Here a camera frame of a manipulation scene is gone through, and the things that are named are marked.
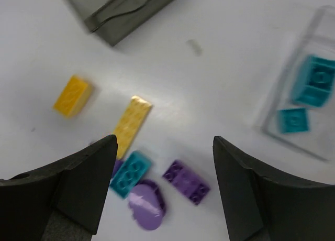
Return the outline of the purple 2x4 lego brick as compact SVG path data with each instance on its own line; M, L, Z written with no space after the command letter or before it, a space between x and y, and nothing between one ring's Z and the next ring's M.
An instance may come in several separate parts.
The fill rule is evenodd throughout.
M174 160L162 178L174 186L179 193L184 195L194 205L199 205L210 191L208 183L180 160Z

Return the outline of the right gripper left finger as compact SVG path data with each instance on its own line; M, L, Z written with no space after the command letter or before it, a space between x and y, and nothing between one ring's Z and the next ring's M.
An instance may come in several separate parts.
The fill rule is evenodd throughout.
M1 240L91 240L117 154L108 135L46 166L1 180Z

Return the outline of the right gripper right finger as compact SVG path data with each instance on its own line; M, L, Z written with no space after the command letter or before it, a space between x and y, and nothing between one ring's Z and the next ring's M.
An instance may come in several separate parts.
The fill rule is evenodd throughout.
M214 137L230 240L334 240L334 186L276 169Z

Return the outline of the small teal lego brick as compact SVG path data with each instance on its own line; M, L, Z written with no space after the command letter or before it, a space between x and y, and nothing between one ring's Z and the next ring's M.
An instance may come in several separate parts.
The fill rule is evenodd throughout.
M308 112L302 107L278 110L277 124L282 134L308 132Z

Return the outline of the teal rounded lego brick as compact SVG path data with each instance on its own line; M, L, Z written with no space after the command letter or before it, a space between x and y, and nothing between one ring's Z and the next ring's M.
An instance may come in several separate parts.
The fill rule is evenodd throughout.
M334 61L307 55L297 70L289 99L294 104L322 107L334 89Z

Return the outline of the teal 2x4 lego brick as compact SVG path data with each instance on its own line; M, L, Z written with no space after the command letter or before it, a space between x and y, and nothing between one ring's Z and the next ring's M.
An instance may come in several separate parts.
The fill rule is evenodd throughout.
M109 187L122 199L151 167L151 161L140 151L133 151L112 178Z

